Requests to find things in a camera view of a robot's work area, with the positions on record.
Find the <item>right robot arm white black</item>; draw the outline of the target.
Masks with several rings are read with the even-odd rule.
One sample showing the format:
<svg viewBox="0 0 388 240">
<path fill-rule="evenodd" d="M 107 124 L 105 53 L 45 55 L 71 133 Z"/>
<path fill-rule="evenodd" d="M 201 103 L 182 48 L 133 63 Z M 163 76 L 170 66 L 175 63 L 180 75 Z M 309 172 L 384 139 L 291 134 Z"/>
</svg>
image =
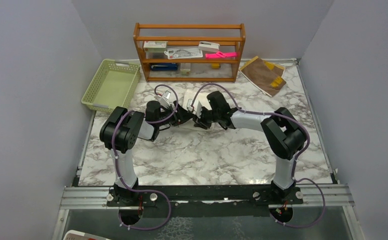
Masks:
<svg viewBox="0 0 388 240">
<path fill-rule="evenodd" d="M 210 108 L 200 103 L 191 104 L 195 127 L 209 129 L 213 123 L 223 129 L 249 129 L 264 133 L 268 144 L 276 155 L 275 175 L 271 181 L 271 199 L 281 204 L 290 198 L 295 187 L 294 171 L 296 160 L 309 139 L 290 111 L 284 107 L 271 113 L 253 113 L 229 103 L 219 91 L 207 95 Z"/>
</svg>

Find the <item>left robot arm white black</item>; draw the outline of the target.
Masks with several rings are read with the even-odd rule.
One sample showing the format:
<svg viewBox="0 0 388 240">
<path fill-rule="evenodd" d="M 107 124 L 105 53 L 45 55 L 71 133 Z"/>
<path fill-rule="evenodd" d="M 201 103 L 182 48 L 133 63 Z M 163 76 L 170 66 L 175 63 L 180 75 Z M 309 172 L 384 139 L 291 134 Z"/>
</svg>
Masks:
<svg viewBox="0 0 388 240">
<path fill-rule="evenodd" d="M 159 101 L 147 102 L 145 113 L 129 111 L 116 107 L 100 130 L 100 140 L 113 152 L 116 180 L 113 185 L 113 197 L 126 205 L 138 201 L 139 182 L 134 171 L 133 153 L 136 140 L 153 142 L 162 126 L 178 126 L 194 116 L 181 106 L 174 108 L 171 104 L 162 105 Z"/>
</svg>

